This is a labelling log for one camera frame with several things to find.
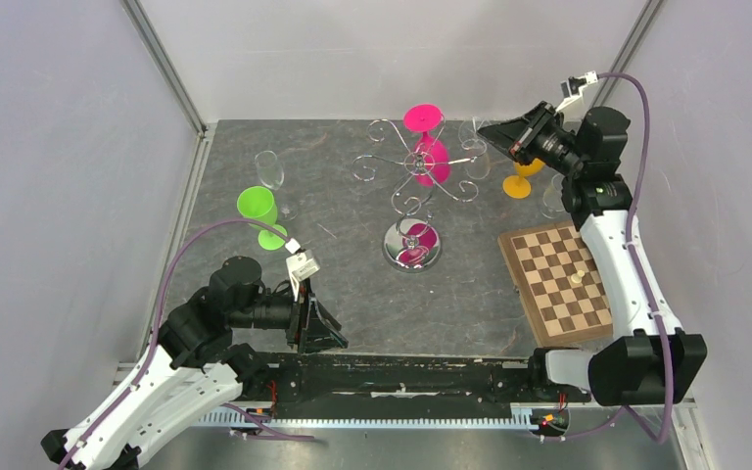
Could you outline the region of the orange wine glass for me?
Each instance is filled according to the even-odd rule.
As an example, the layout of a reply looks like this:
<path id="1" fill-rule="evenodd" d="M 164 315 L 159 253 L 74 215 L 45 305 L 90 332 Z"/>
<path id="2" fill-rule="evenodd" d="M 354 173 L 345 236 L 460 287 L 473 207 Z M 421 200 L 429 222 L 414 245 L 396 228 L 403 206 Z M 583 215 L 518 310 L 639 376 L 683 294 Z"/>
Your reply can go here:
<path id="1" fill-rule="evenodd" d="M 544 168 L 544 162 L 535 159 L 530 164 L 514 163 L 515 172 L 507 176 L 502 183 L 503 192 L 512 199 L 526 199 L 532 192 L 529 177 Z"/>

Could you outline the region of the chrome wine glass rack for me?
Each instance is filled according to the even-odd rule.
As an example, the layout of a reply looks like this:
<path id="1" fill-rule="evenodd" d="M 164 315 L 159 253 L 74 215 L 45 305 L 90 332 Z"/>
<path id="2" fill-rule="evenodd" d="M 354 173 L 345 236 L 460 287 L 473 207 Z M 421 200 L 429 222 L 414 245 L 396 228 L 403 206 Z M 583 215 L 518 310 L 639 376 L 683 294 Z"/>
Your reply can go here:
<path id="1" fill-rule="evenodd" d="M 382 238 L 382 255 L 395 270 L 404 273 L 419 273 L 433 267 L 443 254 L 443 236 L 433 224 L 434 214 L 429 204 L 438 193 L 457 203 L 474 202 L 480 194 L 476 182 L 470 178 L 461 179 L 457 189 L 451 191 L 446 183 L 436 183 L 434 187 L 423 187 L 414 178 L 413 148 L 401 134 L 398 126 L 386 118 L 368 123 L 367 137 L 374 143 L 381 143 L 393 131 L 405 150 L 401 158 L 389 159 L 373 154 L 362 154 L 350 163 L 352 177 L 362 182 L 376 179 L 377 165 L 393 165 L 403 171 L 394 184 L 390 204 L 398 218 L 386 230 Z M 449 167 L 467 162 L 464 154 L 455 159 L 449 158 Z"/>

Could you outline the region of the green wine glass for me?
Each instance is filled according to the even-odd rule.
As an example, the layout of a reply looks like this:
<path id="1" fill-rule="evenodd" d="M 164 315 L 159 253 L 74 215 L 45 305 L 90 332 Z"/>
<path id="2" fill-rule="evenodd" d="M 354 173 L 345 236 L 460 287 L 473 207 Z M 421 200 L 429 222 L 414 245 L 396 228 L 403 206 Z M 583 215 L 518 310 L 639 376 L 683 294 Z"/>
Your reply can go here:
<path id="1" fill-rule="evenodd" d="M 243 190 L 238 196 L 236 207 L 244 218 L 254 219 L 287 234 L 286 229 L 277 223 L 278 208 L 270 189 L 252 186 Z M 258 228 L 258 244 L 265 250 L 275 251 L 285 245 L 285 239 L 265 228 Z"/>

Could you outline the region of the clear wine glass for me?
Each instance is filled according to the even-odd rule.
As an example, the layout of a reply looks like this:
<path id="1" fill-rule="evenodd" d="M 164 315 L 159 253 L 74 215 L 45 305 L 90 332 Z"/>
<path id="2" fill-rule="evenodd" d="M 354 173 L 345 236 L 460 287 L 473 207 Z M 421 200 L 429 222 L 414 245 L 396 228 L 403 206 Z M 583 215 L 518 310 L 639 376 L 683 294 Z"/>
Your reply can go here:
<path id="1" fill-rule="evenodd" d="M 285 181 L 285 170 L 277 154 L 271 150 L 261 151 L 255 155 L 254 162 L 260 183 L 275 197 L 278 219 L 281 221 L 295 219 L 298 215 L 297 205 L 281 193 Z"/>

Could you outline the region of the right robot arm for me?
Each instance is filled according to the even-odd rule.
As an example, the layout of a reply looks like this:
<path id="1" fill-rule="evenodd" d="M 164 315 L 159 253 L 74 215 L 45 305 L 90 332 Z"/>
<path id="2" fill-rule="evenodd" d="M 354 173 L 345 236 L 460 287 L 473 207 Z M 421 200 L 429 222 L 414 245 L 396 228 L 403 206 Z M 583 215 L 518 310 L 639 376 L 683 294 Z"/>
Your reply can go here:
<path id="1" fill-rule="evenodd" d="M 538 349 L 529 392 L 550 400 L 565 385 L 604 406 L 673 405 L 683 400 L 707 357 L 670 310 L 642 246 L 634 197 L 618 172 L 630 120 L 609 107 L 589 109 L 577 131 L 546 102 L 477 134 L 517 164 L 541 161 L 562 175 L 561 200 L 591 253 L 613 324 L 613 342 L 595 353 Z"/>

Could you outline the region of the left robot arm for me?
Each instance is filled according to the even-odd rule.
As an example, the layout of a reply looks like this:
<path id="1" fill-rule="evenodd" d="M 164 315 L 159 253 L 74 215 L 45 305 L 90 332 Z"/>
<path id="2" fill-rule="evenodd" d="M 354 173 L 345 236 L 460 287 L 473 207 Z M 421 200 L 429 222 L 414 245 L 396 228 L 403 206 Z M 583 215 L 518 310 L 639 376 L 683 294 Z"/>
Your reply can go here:
<path id="1" fill-rule="evenodd" d="M 159 327 L 156 340 L 91 414 L 41 441 L 60 469 L 140 469 L 208 412 L 242 397 L 255 400 L 271 371 L 236 328 L 280 329 L 299 354 L 344 349 L 341 324 L 317 300 L 309 278 L 319 269 L 311 251 L 286 259 L 279 292 L 263 287 L 248 257 L 228 259 Z"/>

